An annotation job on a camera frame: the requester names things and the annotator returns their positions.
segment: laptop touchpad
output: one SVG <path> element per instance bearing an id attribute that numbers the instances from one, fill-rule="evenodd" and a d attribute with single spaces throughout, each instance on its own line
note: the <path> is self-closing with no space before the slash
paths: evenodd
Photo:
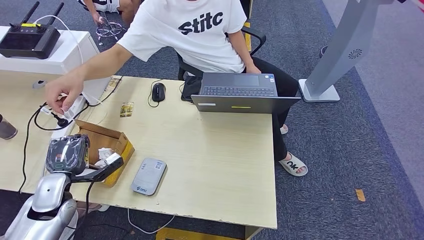
<path id="1" fill-rule="evenodd" d="M 259 86 L 259 77 L 256 75 L 240 74 L 234 75 L 236 86 Z"/>

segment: metal stand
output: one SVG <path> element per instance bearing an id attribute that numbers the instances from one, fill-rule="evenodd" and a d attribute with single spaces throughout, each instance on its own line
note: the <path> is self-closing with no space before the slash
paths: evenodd
<path id="1" fill-rule="evenodd" d="M 122 31 L 126 31 L 126 29 L 123 28 L 121 24 L 116 22 L 109 22 L 108 18 L 106 17 L 106 13 L 104 13 L 104 16 L 102 16 L 102 18 L 104 19 L 105 23 L 95 30 L 95 33 L 98 36 L 99 46 L 103 46 L 101 38 L 114 37 L 116 41 L 118 41 L 117 35 L 119 35 Z"/>
<path id="2" fill-rule="evenodd" d="M 307 79 L 299 80 L 305 102 L 340 100 L 333 84 L 368 53 L 379 5 L 393 2 L 394 0 L 349 0 L 322 59 Z"/>

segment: white robot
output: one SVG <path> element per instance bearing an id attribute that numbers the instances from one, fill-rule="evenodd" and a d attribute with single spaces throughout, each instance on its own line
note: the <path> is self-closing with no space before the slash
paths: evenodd
<path id="1" fill-rule="evenodd" d="M 73 183 L 101 182 L 124 164 L 114 153 L 111 164 L 83 176 L 90 141 L 87 135 L 52 139 L 43 176 L 33 196 L 23 204 L 4 235 L 6 240 L 71 240 L 78 219 L 77 203 L 69 192 Z"/>

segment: open cardboard box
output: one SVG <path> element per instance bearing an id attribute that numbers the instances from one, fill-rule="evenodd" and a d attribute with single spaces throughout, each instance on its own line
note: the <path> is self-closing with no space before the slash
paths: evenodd
<path id="1" fill-rule="evenodd" d="M 99 149 L 101 148 L 112 149 L 123 158 L 123 166 L 114 171 L 103 182 L 108 187 L 113 187 L 134 153 L 133 144 L 123 132 L 78 119 L 75 119 L 75 123 L 79 126 L 79 133 L 88 135 L 90 139 L 90 148 L 88 149 L 88 161 L 90 164 L 94 165 L 99 160 Z"/>

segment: black computer mouse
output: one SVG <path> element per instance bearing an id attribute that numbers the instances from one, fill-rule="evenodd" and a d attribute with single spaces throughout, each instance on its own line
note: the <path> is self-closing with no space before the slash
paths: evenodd
<path id="1" fill-rule="evenodd" d="M 165 85 L 161 82 L 156 83 L 153 85 L 153 88 L 151 89 L 151 99 L 155 102 L 162 102 L 165 100 L 165 91 L 167 88 Z"/>

